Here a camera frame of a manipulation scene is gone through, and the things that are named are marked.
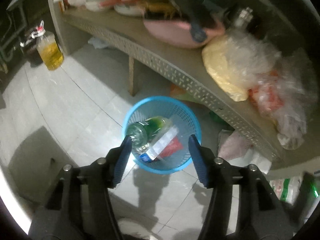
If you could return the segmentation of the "blue toothpaste box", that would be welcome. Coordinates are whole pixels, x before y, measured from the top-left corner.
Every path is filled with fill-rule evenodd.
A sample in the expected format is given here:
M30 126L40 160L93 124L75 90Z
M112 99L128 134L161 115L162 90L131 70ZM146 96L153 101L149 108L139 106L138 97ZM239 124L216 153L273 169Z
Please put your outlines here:
M157 135L157 138L152 141L151 146L139 156L139 159L145 163L162 160L163 158L159 156L160 153L174 137L178 137L178 133L179 129L176 126L163 129L163 131Z

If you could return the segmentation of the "green plastic bottle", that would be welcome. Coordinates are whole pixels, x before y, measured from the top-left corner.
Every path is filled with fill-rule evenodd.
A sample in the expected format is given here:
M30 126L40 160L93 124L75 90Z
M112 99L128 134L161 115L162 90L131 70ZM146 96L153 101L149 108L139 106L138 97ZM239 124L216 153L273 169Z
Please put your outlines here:
M172 121L162 116L154 116L128 125L126 135L132 141L132 152L146 152L152 142L173 125Z

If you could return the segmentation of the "pink balloon tablecloth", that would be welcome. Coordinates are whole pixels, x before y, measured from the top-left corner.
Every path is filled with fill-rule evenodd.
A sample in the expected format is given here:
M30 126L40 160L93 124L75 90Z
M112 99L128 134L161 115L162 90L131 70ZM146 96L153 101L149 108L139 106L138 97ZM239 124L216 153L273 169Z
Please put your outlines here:
M1 199L17 225L28 235L33 216L32 208L18 195L15 183L3 167L1 167Z

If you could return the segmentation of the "red drink can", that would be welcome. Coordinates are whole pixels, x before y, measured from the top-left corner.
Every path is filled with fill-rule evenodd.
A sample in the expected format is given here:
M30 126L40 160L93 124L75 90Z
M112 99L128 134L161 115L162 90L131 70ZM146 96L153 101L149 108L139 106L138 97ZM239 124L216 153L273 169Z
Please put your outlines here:
M161 158L169 157L183 149L183 145L180 143L178 137L174 137L171 142L165 147L165 149L160 153Z

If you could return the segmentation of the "pink plastic basin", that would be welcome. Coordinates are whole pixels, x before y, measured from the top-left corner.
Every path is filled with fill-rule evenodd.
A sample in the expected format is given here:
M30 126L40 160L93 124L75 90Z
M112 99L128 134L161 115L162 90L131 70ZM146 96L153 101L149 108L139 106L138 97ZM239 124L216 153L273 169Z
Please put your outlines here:
M216 20L216 25L214 27L204 29L207 38L199 43L193 40L190 33L191 25L188 22L181 20L144 19L143 24L147 31L158 40L185 49L201 48L214 37L221 36L225 33L224 25Z

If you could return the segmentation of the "blue plastic waste basket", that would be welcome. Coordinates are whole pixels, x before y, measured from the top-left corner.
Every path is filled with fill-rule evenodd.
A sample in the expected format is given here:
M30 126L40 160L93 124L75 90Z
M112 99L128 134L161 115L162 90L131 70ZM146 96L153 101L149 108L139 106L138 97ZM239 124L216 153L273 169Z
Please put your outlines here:
M193 111L167 96L152 96L131 107L122 134L132 139L135 163L155 174L172 174L186 168L192 162L189 137L195 135L198 142L202 139Z

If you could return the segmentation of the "yellow item in plastic bag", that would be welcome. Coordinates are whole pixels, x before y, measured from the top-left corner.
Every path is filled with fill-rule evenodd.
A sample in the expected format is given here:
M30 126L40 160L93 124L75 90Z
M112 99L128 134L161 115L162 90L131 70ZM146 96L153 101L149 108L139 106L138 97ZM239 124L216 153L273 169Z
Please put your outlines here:
M213 38L202 50L207 73L235 102L247 100L258 76L270 72L280 58L270 42L236 29Z

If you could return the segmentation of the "red item in plastic bag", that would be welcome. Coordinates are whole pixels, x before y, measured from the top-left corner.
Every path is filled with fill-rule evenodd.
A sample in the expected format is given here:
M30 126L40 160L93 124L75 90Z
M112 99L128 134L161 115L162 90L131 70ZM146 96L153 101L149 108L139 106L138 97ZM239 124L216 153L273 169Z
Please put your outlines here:
M278 67L260 77L249 99L274 123L281 146L296 150L304 143L308 117L318 100L316 74L309 67Z

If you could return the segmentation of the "white shoe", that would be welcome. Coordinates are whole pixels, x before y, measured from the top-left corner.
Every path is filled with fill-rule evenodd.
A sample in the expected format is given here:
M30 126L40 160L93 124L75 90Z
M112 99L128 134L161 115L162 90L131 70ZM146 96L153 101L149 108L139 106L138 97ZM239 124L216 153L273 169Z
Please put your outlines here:
M119 219L118 227L124 239L137 239L137 240L161 239L159 236L152 233L147 228L140 225L138 222L128 218Z

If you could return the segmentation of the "cooking oil bottle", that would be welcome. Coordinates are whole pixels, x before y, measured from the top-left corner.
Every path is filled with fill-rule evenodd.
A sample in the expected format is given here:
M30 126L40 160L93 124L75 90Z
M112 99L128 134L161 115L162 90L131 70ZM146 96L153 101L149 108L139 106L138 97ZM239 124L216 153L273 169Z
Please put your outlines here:
M36 41L37 52L49 71L54 71L61 66L64 55L57 44L56 37L44 27L44 20L36 26L31 33L31 38Z

